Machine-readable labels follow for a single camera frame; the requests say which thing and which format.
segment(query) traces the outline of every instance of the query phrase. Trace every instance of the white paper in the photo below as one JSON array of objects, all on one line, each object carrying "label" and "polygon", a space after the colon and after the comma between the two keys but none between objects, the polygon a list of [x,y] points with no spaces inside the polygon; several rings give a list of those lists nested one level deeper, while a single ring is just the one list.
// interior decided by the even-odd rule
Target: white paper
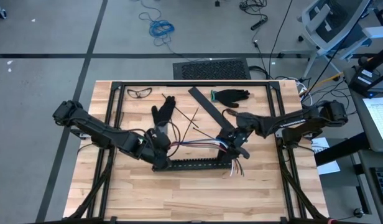
[{"label": "white paper", "polygon": [[[330,146],[326,138],[315,138],[312,140],[311,148],[316,153],[319,153],[323,150],[328,149]],[[336,161],[329,162],[327,164],[321,165],[317,167],[318,175],[322,174],[330,174],[333,172],[339,172],[341,169],[338,166]]]},{"label": "white paper", "polygon": [[363,99],[363,101],[366,104],[372,120],[376,124],[379,134],[383,139],[383,97]]}]

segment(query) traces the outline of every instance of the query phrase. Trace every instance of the butcher block tabletop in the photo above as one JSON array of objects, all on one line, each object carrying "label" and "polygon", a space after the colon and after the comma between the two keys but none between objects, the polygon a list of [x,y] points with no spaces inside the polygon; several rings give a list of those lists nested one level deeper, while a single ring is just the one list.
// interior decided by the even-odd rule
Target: butcher block tabletop
[{"label": "butcher block tabletop", "polygon": [[[110,87],[112,81],[97,81],[89,105],[89,113],[104,121]],[[292,80],[281,80],[280,89],[286,113],[300,110],[301,103],[297,87]],[[126,89],[143,90],[152,88],[151,94],[145,98],[132,98],[124,95],[121,114],[121,129],[144,129],[154,127],[151,107],[158,109],[163,105],[165,96],[174,96],[176,107],[195,124],[189,126],[189,120],[179,111],[174,110],[172,122],[176,124],[182,136],[188,128],[185,141],[206,139],[196,129],[217,136],[220,126],[189,94],[188,87],[169,86],[132,86]],[[216,86],[197,87],[207,99],[211,99],[211,90],[225,89],[248,90],[248,100],[239,101],[238,112],[250,112],[261,116],[270,116],[267,93],[264,86]],[[278,112],[275,92],[276,114]],[[113,125],[118,102],[118,93],[114,98],[114,106],[110,124]],[[226,107],[221,103],[213,103],[222,111]],[[235,117],[224,114],[226,119],[236,126]],[[175,141],[171,125],[168,124],[168,137]],[[280,217],[288,217],[284,189],[280,174],[279,159],[274,135],[266,139],[252,133],[248,142],[243,144],[250,153],[249,159],[240,158],[245,176],[230,170],[195,170],[174,172],[153,172],[152,165],[142,160],[135,160],[117,151],[109,185],[105,220],[116,216],[118,220],[134,221],[278,221]],[[81,141],[80,147],[91,144],[91,140]],[[310,141],[302,140],[301,146],[311,147]],[[78,154],[73,174],[64,217],[71,215],[88,195],[96,166],[99,149],[94,146],[84,147]],[[217,149],[191,148],[180,146],[171,159],[194,159],[216,157]],[[326,202],[316,169],[313,152],[294,149],[295,160],[302,190],[314,206],[328,216]],[[295,216],[299,217],[297,197],[292,190],[291,195]],[[96,198],[94,216],[97,216],[100,205],[101,190]]]}]

